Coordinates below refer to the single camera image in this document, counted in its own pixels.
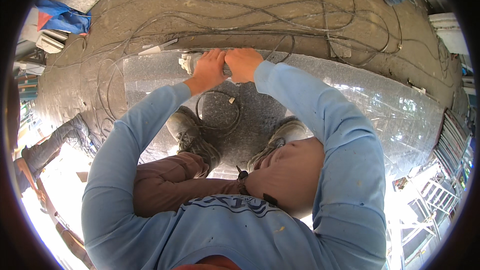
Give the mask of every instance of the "dusty floor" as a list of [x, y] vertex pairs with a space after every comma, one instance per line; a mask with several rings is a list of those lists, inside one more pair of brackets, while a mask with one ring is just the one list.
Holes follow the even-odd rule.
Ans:
[[[35, 101], [40, 117], [57, 125], [81, 113], [93, 133], [101, 137], [107, 135], [111, 118], [121, 117], [127, 107], [125, 98], [121, 58], [142, 50], [143, 45], [159, 45], [177, 36], [191, 33], [208, 32], [210, 34], [187, 36], [168, 47], [245, 47], [273, 49], [282, 35], [295, 31], [294, 53], [314, 57], [330, 58], [325, 32], [303, 29], [298, 24], [318, 29], [325, 28], [322, 4], [319, 0], [213, 0], [249, 7], [262, 8], [273, 4], [303, 1], [267, 8], [271, 14], [290, 19], [306, 14], [318, 14], [294, 20], [297, 25], [286, 22], [270, 23], [249, 27], [250, 30], [270, 30], [258, 35], [215, 35], [211, 28], [233, 28], [276, 18], [262, 11], [235, 16], [251, 11], [249, 7], [219, 2], [197, 0], [100, 0], [92, 9], [93, 24], [90, 34], [70, 35], [67, 49], [60, 54], [49, 56], [45, 74], [40, 77], [38, 98]], [[350, 14], [339, 14], [336, 5], [344, 10], [357, 11], [358, 17], [351, 25], [330, 32], [333, 41], [336, 36], [350, 40], [347, 43], [357, 50], [351, 50], [351, 58], [345, 61], [359, 68], [381, 74], [402, 83], [410, 79], [415, 86], [425, 88], [441, 105], [450, 107], [453, 93], [461, 85], [461, 70], [457, 60], [451, 60], [443, 45], [431, 29], [423, 0], [404, 2], [394, 9], [383, 0], [324, 0], [328, 15], [328, 28], [344, 26], [351, 20]], [[192, 14], [208, 16], [205, 18]], [[271, 30], [289, 30], [288, 33], [273, 33]], [[305, 34], [318, 34], [321, 38], [308, 37]], [[373, 48], [384, 53], [371, 57]], [[290, 51], [291, 39], [285, 40], [278, 51]]]

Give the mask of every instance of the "hand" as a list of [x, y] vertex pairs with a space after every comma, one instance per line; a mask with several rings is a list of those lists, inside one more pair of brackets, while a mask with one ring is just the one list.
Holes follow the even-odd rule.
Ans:
[[255, 70], [263, 61], [261, 54], [252, 48], [230, 49], [225, 55], [225, 63], [232, 71], [233, 82], [255, 82]]
[[190, 88], [191, 95], [195, 96], [213, 87], [217, 87], [229, 78], [228, 75], [223, 75], [224, 64], [225, 51], [216, 48], [204, 52], [195, 66], [193, 77], [184, 81]]
[[36, 193], [36, 196], [37, 196], [38, 200], [43, 201], [46, 205], [47, 204], [47, 197], [45, 196], [45, 194], [43, 194], [42, 190], [36, 189], [35, 193]]

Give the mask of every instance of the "sleeve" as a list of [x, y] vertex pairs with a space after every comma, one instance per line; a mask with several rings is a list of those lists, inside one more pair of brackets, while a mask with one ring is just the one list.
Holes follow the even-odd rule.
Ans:
[[313, 228], [340, 269], [380, 269], [386, 261], [385, 167], [380, 140], [355, 104], [303, 70], [262, 62], [259, 93], [277, 99], [323, 143], [325, 161]]
[[98, 269], [139, 269], [168, 237], [175, 212], [134, 214], [133, 188], [140, 154], [167, 119], [190, 98], [180, 83], [160, 87], [115, 121], [95, 156], [81, 207], [85, 248]]

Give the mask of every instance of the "polished granite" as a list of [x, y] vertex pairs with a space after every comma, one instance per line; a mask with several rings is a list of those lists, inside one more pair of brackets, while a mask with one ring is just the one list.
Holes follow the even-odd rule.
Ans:
[[[269, 54], [269, 51], [258, 52], [264, 57]], [[123, 73], [128, 107], [158, 87], [189, 78], [178, 64], [181, 55], [182, 51], [164, 51], [125, 59]], [[274, 52], [270, 60], [275, 63], [285, 55]], [[292, 54], [285, 63], [337, 88], [370, 119], [383, 146], [388, 177], [398, 179], [411, 168], [427, 162], [442, 121], [443, 107], [437, 102], [409, 86], [346, 64], [301, 54]], [[234, 179], [237, 177], [235, 165], [245, 168], [249, 157], [266, 145], [267, 136], [291, 113], [272, 97], [258, 94], [252, 83], [239, 86], [227, 80], [215, 89], [228, 96], [219, 93], [204, 96], [199, 102], [203, 121], [217, 128], [232, 123], [237, 109], [228, 102], [230, 97], [238, 100], [234, 103], [240, 107], [241, 115], [237, 129], [227, 137], [217, 138], [213, 131], [209, 134], [209, 141], [224, 154], [223, 164], [210, 177]], [[196, 99], [185, 103], [192, 111]], [[141, 163], [175, 154], [176, 150], [174, 138], [163, 127], [142, 154]]]

